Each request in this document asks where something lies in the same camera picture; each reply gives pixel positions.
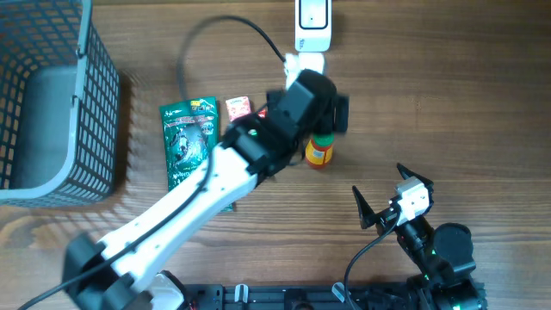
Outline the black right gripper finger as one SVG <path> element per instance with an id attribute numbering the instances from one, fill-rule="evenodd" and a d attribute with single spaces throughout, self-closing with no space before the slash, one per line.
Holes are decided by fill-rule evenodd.
<path id="1" fill-rule="evenodd" d="M 352 193 L 356 200 L 356 205 L 358 207 L 358 214 L 360 225 L 362 229 L 367 229 L 376 224 L 378 221 L 378 215 L 366 202 L 365 198 L 361 194 L 357 186 L 352 187 Z"/>
<path id="2" fill-rule="evenodd" d="M 396 189 L 413 189 L 417 186 L 423 185 L 427 189 L 433 189 L 434 183 L 427 177 L 423 177 L 420 174 L 406 168 L 403 164 L 396 164 L 397 170 L 403 181 L 396 186 Z"/>

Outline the red sauce bottle green cap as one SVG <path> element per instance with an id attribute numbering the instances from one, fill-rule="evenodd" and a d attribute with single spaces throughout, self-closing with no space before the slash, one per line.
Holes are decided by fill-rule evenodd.
<path id="1" fill-rule="evenodd" d="M 334 134 L 314 134 L 306 146 L 306 162 L 314 169 L 326 167 L 332 159 Z"/>

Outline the red Kleenex tissue pack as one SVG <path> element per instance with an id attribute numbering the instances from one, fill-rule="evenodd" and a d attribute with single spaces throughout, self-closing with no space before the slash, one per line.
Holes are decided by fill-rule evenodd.
<path id="1" fill-rule="evenodd" d="M 251 103 L 248 96 L 227 99 L 226 108 L 230 122 L 251 113 Z"/>

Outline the green snack bag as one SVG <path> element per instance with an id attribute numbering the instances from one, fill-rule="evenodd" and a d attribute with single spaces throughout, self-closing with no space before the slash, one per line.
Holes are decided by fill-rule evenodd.
<path id="1" fill-rule="evenodd" d="M 207 159 L 219 143 L 219 113 L 214 96 L 164 105 L 159 112 L 168 190 L 172 191 Z"/>

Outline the red Nescafe coffee stick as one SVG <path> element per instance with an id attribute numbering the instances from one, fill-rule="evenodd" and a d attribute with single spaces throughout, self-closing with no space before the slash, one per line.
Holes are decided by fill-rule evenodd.
<path id="1" fill-rule="evenodd" d="M 257 113 L 257 115 L 258 115 L 259 117 L 261 117 L 261 118 L 265 118 L 266 115 L 267 115 L 267 109 L 264 108 L 264 109 L 260 110 L 260 111 Z"/>

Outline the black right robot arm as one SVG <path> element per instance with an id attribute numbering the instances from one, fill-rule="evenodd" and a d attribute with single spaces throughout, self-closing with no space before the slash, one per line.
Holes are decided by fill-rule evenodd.
<path id="1" fill-rule="evenodd" d="M 432 227 L 425 215 L 434 205 L 434 183 L 397 164 L 403 181 L 395 186 L 396 196 L 388 208 L 376 213 L 354 186 L 361 228 L 374 226 L 378 237 L 362 248 L 344 273 L 344 303 L 351 309 L 486 309 L 484 285 L 475 282 L 474 244 L 468 227 L 445 223 Z M 391 233 L 420 270 L 404 283 L 371 285 L 353 297 L 350 272 L 355 262 Z"/>

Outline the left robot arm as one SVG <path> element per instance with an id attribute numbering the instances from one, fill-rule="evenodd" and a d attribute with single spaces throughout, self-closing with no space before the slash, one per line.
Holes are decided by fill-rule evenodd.
<path id="1" fill-rule="evenodd" d="M 208 159 L 143 214 L 93 242 L 83 233 L 66 247 L 63 290 L 80 309 L 182 309 L 184 287 L 162 268 L 227 205 L 288 166 L 312 133 L 343 133 L 349 98 L 316 71 L 304 70 L 267 96 L 268 112 L 233 121 Z"/>

